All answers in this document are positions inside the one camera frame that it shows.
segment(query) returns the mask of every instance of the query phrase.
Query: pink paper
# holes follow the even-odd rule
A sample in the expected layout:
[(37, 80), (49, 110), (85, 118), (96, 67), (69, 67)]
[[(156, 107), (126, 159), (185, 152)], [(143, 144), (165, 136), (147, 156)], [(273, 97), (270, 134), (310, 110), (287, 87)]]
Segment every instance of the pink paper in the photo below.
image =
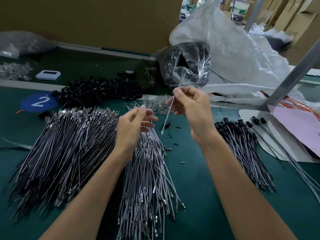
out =
[(313, 113), (271, 105), (268, 108), (290, 133), (320, 157), (320, 121)]

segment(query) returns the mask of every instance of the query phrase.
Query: hand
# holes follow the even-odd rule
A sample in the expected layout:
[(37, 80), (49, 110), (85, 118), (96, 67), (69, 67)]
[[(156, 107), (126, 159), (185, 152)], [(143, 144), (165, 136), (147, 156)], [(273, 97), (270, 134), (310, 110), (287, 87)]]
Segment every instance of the hand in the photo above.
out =
[(185, 115), (193, 139), (202, 146), (208, 140), (208, 136), (217, 133), (212, 119), (210, 97), (205, 92), (194, 87), (181, 87), (173, 90), (174, 101), (171, 111), (174, 115)]
[(125, 153), (125, 163), (132, 159), (140, 139), (140, 132), (148, 132), (149, 129), (145, 127), (155, 126), (150, 121), (158, 121), (158, 118), (152, 116), (152, 110), (146, 109), (145, 105), (134, 108), (119, 118), (114, 151)]

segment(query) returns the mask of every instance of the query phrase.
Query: metal pole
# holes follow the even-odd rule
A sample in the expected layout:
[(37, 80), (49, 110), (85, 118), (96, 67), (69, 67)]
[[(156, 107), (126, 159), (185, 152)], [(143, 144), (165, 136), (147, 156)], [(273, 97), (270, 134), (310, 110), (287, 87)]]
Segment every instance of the metal pole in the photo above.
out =
[(267, 105), (276, 106), (293, 88), (294, 86), (310, 71), (311, 68), (320, 59), (320, 38), (302, 58), (300, 63), (289, 73), (282, 81), (272, 95), (258, 107), (258, 110), (269, 111)]
[(247, 23), (245, 24), (245, 26), (243, 28), (247, 33), (249, 33), (252, 24), (254, 24), (254, 22), (256, 21), (264, 1), (265, 0), (257, 0), (256, 3), (254, 4), (254, 7), (248, 17)]

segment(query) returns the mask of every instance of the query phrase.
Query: forearm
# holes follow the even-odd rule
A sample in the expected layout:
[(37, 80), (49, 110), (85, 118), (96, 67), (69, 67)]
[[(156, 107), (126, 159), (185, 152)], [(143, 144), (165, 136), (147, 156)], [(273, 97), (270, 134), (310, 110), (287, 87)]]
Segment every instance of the forearm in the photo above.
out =
[(201, 148), (235, 239), (296, 239), (218, 133)]
[(96, 239), (105, 208), (124, 168), (124, 157), (124, 153), (113, 151), (40, 240)]

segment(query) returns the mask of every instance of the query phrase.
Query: white digital device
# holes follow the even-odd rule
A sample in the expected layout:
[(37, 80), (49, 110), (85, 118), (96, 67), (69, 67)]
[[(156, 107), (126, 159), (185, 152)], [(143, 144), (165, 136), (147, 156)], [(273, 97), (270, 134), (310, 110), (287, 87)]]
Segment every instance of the white digital device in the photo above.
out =
[(60, 75), (61, 72), (58, 71), (43, 70), (36, 75), (36, 78), (39, 80), (56, 80)]

